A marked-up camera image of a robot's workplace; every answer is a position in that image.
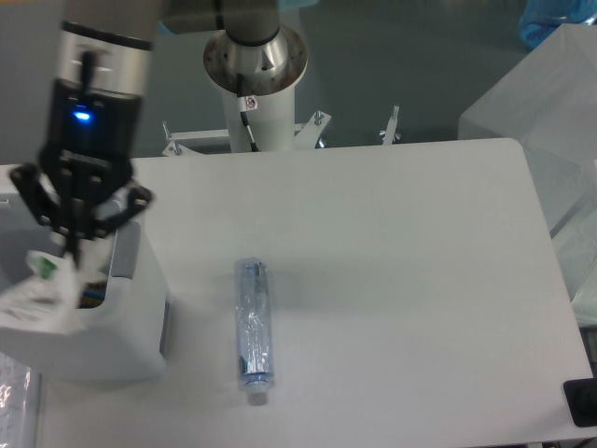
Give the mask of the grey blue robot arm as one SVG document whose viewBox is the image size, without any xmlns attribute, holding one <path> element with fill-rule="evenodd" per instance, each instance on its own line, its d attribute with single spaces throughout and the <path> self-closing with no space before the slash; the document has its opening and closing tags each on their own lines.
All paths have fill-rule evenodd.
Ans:
<svg viewBox="0 0 597 448">
<path fill-rule="evenodd" d="M 10 180 L 74 264 L 152 199 L 133 180 L 132 143 L 159 28 L 210 32 L 202 59 L 222 90 L 235 152 L 294 146 L 295 93 L 308 63 L 282 24 L 285 1 L 69 1 L 60 31 L 46 140 Z"/>
</svg>

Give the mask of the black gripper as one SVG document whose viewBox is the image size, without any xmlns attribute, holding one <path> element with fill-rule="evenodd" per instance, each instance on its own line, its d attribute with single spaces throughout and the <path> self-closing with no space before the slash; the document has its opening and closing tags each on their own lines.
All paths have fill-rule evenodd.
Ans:
<svg viewBox="0 0 597 448">
<path fill-rule="evenodd" d="M 37 222 L 65 237 L 76 267 L 81 240 L 103 238 L 144 212 L 152 193 L 134 182 L 132 139 L 142 100 L 53 84 L 45 144 L 9 173 Z"/>
</svg>

